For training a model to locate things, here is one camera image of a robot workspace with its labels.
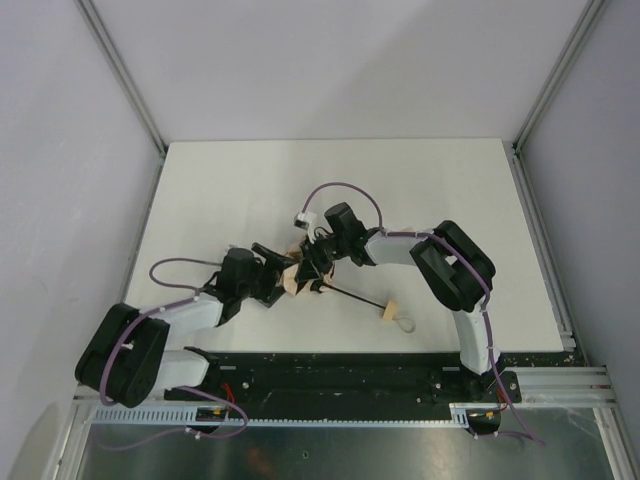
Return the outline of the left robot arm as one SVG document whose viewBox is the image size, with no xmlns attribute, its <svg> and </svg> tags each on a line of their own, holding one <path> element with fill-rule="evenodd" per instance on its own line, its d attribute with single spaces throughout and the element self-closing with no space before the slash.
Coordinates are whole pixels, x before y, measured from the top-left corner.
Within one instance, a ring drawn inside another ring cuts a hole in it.
<svg viewBox="0 0 640 480">
<path fill-rule="evenodd" d="M 188 297 L 147 310 L 118 303 L 107 311 L 74 372 L 103 405 L 133 408 L 152 393 L 201 385 L 210 368 L 207 355 L 170 344 L 224 325 L 247 299 L 272 306 L 285 293 L 283 274 L 296 265 L 258 243 L 229 249 L 219 263 L 198 263 L 214 272 L 201 287 L 180 284 Z"/>
</svg>

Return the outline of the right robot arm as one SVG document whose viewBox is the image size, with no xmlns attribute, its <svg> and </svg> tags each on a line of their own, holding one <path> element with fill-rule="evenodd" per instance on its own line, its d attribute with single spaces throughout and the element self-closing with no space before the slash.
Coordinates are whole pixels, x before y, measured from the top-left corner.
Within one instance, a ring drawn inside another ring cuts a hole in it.
<svg viewBox="0 0 640 480">
<path fill-rule="evenodd" d="M 316 231 L 316 215 L 301 211 L 294 225 L 305 232 L 294 267 L 286 270 L 285 291 L 319 290 L 335 263 L 357 266 L 404 265 L 416 268 L 441 305 L 452 312 L 463 367 L 476 375 L 497 371 L 500 352 L 487 307 L 496 268 L 478 245 L 451 220 L 427 231 L 367 228 L 343 202 L 325 212 L 330 231 Z"/>
</svg>

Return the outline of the beige folding umbrella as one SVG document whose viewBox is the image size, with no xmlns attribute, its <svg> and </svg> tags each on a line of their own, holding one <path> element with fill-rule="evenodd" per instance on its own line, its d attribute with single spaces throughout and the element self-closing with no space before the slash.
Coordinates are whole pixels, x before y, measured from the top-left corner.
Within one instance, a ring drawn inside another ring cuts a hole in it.
<svg viewBox="0 0 640 480">
<path fill-rule="evenodd" d="M 281 275 L 280 280 L 281 286 L 288 295 L 295 297 L 302 293 L 323 294 L 327 292 L 334 292 L 352 300 L 375 307 L 381 312 L 381 318 L 384 321 L 395 323 L 406 334 L 413 334 L 416 331 L 415 321 L 399 313 L 399 306 L 396 300 L 391 299 L 385 303 L 381 303 L 338 287 L 333 282 L 335 273 L 334 266 L 332 266 L 329 272 L 321 279 L 297 280 L 296 275 L 302 271 L 303 255 L 301 247 L 298 245 L 291 246 L 286 251 L 285 257 L 294 261 L 293 266 L 289 266 L 284 269 L 284 273 Z"/>
</svg>

